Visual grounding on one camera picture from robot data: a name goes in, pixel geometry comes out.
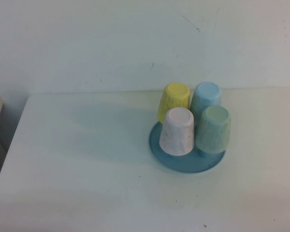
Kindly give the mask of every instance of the yellow cup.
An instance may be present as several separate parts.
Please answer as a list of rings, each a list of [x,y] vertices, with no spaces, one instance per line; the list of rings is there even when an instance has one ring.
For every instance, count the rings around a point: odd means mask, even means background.
[[[165,114],[169,109],[175,107],[183,107],[189,109],[190,103],[190,89],[183,83],[172,82],[168,84],[163,91],[161,97],[159,109],[158,109],[158,120],[163,123]]]

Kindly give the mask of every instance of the green cup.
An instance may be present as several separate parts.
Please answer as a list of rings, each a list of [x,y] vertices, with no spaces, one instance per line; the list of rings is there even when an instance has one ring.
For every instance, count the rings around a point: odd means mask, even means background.
[[[220,105],[205,108],[196,131],[196,147],[210,154],[225,151],[229,143],[230,127],[231,116],[226,108]]]

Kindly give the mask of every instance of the paper cup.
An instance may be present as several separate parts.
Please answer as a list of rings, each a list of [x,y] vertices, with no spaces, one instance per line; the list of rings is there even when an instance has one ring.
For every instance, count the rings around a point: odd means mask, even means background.
[[[183,156],[194,147],[193,114],[186,108],[170,109],[165,115],[159,144],[172,156]]]
[[[190,111],[194,116],[195,125],[199,124],[203,110],[211,105],[221,104],[221,90],[213,82],[202,82],[194,90]]]
[[[182,83],[173,82],[168,84],[163,91],[158,109],[158,120],[164,123],[165,114],[169,109],[183,107],[189,109],[190,90]]]
[[[217,154],[227,149],[231,127],[229,111],[222,106],[207,107],[201,116],[195,145],[203,152]]]

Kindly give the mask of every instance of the white table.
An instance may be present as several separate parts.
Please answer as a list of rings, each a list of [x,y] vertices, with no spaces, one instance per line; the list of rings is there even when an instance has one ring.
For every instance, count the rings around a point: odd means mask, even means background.
[[[290,88],[224,90],[223,161],[151,154],[161,92],[30,96],[0,174],[0,232],[290,232]]]

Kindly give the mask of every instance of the round tray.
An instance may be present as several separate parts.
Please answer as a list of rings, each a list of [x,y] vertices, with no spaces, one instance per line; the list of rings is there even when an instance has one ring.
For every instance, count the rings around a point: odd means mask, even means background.
[[[208,154],[194,147],[184,156],[171,156],[165,153],[159,139],[162,124],[157,122],[149,134],[149,145],[155,157],[165,166],[184,173],[200,173],[215,167],[224,157],[225,151],[218,154]]]

